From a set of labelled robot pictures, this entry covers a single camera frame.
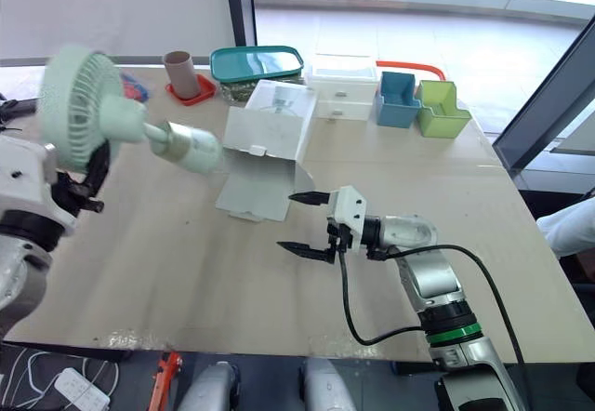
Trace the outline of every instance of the red handle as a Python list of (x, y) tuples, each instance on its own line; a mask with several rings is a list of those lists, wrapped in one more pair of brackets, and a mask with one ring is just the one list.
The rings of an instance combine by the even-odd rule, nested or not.
[(425, 70), (426, 72), (432, 72), (438, 75), (441, 81), (446, 81), (446, 77), (442, 70), (438, 67), (428, 64), (416, 64), (415, 62), (398, 62), (396, 60), (377, 60), (376, 65), (378, 67), (396, 67), (400, 69), (414, 69), (414, 70)]

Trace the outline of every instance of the cardboard tube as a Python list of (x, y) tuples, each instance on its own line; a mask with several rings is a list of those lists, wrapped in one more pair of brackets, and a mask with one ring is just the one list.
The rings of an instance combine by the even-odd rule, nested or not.
[(163, 59), (174, 93), (181, 99), (192, 99), (201, 93), (192, 56), (186, 51), (172, 51)]

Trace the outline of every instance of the power strip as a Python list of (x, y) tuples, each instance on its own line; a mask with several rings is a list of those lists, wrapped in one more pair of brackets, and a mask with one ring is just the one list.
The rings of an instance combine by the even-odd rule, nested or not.
[(105, 411), (110, 398), (72, 367), (64, 369), (54, 388), (81, 411)]

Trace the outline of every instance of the white cardboard box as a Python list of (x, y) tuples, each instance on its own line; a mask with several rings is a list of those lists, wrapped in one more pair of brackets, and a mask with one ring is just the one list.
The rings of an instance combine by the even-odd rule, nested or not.
[(308, 87), (261, 80), (244, 109), (230, 107), (223, 136), (230, 175), (217, 208), (242, 219), (283, 221), (287, 196), (314, 189), (300, 164), (315, 106)]

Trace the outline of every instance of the robotic arm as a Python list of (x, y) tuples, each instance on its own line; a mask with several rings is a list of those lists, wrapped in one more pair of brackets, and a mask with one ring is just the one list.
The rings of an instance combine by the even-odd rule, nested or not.
[(110, 162), (106, 141), (91, 155), (85, 179), (56, 169), (56, 150), (0, 136), (0, 339), (41, 302), (49, 253), (73, 233), (81, 209), (101, 212), (97, 195)]
[[(307, 205), (328, 204), (326, 250), (295, 242), (278, 243), (303, 258), (334, 263), (336, 253), (344, 258), (345, 252), (357, 252), (364, 246), (369, 259), (385, 260), (397, 254), (391, 254), (393, 249), (415, 249), (437, 242), (434, 226), (419, 216), (366, 216), (366, 201), (351, 186), (331, 193), (303, 192), (290, 198)], [(414, 252), (397, 258), (397, 264), (403, 288), (430, 345), (430, 357), (446, 373), (436, 384), (441, 410), (524, 411), (519, 393), (442, 252)]]

